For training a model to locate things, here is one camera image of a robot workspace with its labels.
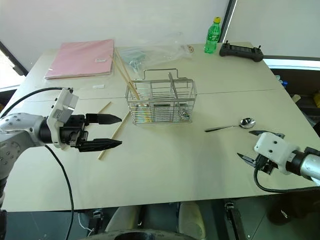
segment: bottle label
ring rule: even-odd
[[[216,45],[217,45],[217,41],[210,41],[210,40],[207,39],[206,42],[205,42],[205,44],[208,45],[208,46],[209,46],[209,45],[211,45],[211,46],[216,46]]]
[[[208,34],[207,39],[208,39],[209,41],[212,41],[212,42],[218,42],[218,40],[219,40],[219,34],[218,34],[218,33],[217,33],[217,34],[212,34],[212,35]]]

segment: metal spoon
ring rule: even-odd
[[[254,127],[254,125],[256,125],[256,120],[254,120],[253,118],[251,117],[247,117],[247,118],[244,118],[240,121],[240,124],[239,125],[232,125],[232,126],[220,126],[220,127],[214,127],[214,128],[208,128],[206,130],[204,130],[206,133],[209,133],[209,132],[213,132],[213,131],[216,131],[216,130],[220,130],[220,129],[228,129],[228,128],[233,128],[233,127],[241,127],[241,128],[244,128],[244,129],[251,129]]]

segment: spoon handle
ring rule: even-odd
[[[220,126],[220,127],[214,127],[214,128],[208,128],[206,130],[204,130],[206,133],[209,133],[209,132],[213,132],[213,131],[217,131],[217,130],[220,130],[220,129],[228,129],[228,128],[233,128],[233,127],[237,127],[237,126]]]

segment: pink folder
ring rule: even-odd
[[[108,75],[111,72],[114,40],[63,43],[45,79]]]

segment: green bottle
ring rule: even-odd
[[[206,42],[204,46],[204,52],[207,54],[213,54],[217,48],[217,42],[219,40],[221,33],[220,28],[220,17],[215,17],[213,24],[208,30],[208,35],[206,36]]]

